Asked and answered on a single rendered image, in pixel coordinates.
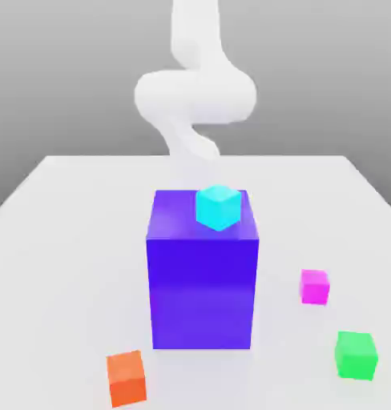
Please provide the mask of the small green cube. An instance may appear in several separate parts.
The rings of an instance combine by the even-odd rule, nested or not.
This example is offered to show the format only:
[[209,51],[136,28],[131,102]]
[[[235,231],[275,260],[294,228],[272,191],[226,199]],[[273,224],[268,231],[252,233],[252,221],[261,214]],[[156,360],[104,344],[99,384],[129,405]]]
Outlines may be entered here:
[[355,380],[373,379],[378,354],[370,333],[339,331],[334,357],[339,377]]

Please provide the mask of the small orange cube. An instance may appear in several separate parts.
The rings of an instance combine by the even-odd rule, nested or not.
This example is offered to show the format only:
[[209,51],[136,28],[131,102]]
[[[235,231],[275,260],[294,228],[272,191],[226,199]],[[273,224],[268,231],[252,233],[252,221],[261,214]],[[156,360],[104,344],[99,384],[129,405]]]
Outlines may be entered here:
[[146,379],[140,350],[108,356],[107,378],[113,408],[147,399]]

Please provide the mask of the small magenta cube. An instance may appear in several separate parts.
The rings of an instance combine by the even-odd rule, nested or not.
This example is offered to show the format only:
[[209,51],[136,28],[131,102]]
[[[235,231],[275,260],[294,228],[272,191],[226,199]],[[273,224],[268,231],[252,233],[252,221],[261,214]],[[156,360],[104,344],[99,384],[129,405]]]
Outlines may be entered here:
[[303,269],[300,275],[301,303],[326,305],[330,282],[326,271]]

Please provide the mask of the large purple box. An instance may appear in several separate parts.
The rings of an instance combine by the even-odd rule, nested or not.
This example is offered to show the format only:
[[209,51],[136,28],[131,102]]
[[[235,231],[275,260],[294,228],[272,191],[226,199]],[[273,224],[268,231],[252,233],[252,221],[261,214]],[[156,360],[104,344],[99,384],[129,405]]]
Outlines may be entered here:
[[146,245],[155,349],[250,348],[259,235],[246,191],[240,221],[214,231],[193,190],[157,190]]

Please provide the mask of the small cyan cube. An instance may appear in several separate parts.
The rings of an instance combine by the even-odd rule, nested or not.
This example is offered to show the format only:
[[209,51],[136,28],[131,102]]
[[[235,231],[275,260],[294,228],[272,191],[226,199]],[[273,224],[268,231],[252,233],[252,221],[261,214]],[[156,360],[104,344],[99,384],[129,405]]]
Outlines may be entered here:
[[215,185],[195,194],[195,218],[214,231],[223,231],[241,218],[241,192]]

